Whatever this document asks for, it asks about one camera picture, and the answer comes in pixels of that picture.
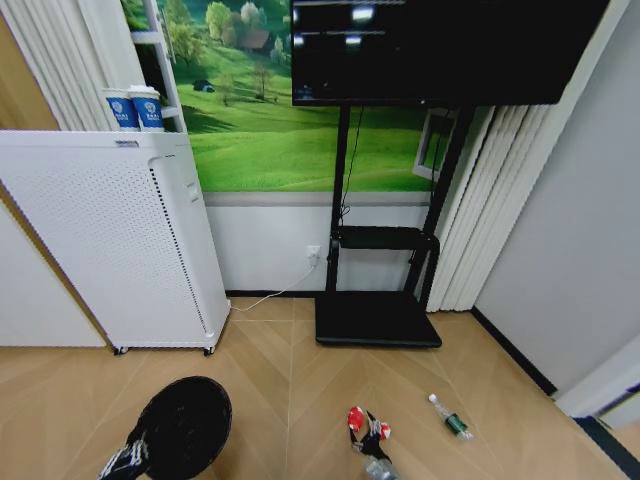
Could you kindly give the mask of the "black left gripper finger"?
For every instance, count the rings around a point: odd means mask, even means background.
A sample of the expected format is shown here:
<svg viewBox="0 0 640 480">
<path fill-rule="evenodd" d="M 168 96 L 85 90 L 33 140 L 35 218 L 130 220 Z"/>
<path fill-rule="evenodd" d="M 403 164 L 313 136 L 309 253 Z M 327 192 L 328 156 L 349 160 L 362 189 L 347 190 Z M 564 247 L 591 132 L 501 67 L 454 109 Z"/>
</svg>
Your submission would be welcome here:
<svg viewBox="0 0 640 480">
<path fill-rule="evenodd" d="M 128 467 L 147 468 L 149 465 L 149 451 L 146 442 L 146 430 L 142 427 L 135 427 L 128 435 L 126 445 L 128 446 Z"/>
<path fill-rule="evenodd" d="M 119 449 L 109 458 L 106 465 L 102 468 L 102 470 L 96 477 L 97 480 L 106 480 L 110 477 L 114 469 L 114 466 L 116 465 L 117 461 L 120 459 L 122 453 L 123 453 L 123 450 Z"/>
</svg>

